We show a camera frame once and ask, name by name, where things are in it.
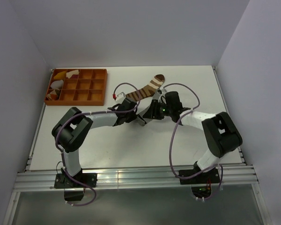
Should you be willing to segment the grey sock with black stripes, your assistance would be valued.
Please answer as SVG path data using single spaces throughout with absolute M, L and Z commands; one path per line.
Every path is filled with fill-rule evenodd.
M 136 122 L 140 126 L 143 127 L 152 120 L 162 120 L 164 118 L 160 112 L 162 105 L 159 102 L 160 98 L 161 94 L 154 95 L 150 105 L 137 115 Z

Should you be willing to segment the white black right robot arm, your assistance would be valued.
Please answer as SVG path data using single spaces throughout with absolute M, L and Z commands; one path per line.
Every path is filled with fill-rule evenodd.
M 195 162 L 193 177 L 199 183 L 205 182 L 209 178 L 209 171 L 216 167 L 221 158 L 242 145 L 242 137 L 227 112 L 212 114 L 183 107 L 176 91 L 166 93 L 164 98 L 164 101 L 161 97 L 152 99 L 150 106 L 140 113 L 140 118 L 144 123 L 149 120 L 162 120 L 165 117 L 170 117 L 175 122 L 170 140 L 169 164 L 176 177 L 178 174 L 173 168 L 172 147 L 178 126 L 191 126 L 202 130 L 207 150 Z

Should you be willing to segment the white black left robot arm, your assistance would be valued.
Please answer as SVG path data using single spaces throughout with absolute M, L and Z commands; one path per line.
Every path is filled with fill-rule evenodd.
M 71 107 L 52 129 L 55 145 L 61 152 L 65 182 L 77 187 L 82 181 L 82 168 L 79 161 L 79 148 L 89 130 L 100 127 L 115 127 L 136 119 L 139 103 L 124 98 L 121 103 L 99 112 L 82 112 Z

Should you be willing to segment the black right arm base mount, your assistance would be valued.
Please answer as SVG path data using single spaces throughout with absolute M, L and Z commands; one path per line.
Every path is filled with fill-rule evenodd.
M 192 194 L 199 199 L 205 199 L 211 196 L 213 192 L 212 185 L 219 184 L 220 181 L 221 178 L 218 169 L 212 168 L 190 179 L 180 179 L 180 184 L 191 185 Z

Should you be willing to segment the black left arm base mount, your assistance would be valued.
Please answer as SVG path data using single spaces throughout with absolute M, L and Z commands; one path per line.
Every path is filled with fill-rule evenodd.
M 96 198 L 96 191 L 94 188 L 97 183 L 97 173 L 84 173 L 82 169 L 73 177 L 61 169 L 61 173 L 57 173 L 54 182 L 55 189 L 64 190 L 64 199 L 67 203 L 81 201 L 84 197 L 85 190 L 88 188 L 94 192 L 94 197 L 91 202 Z

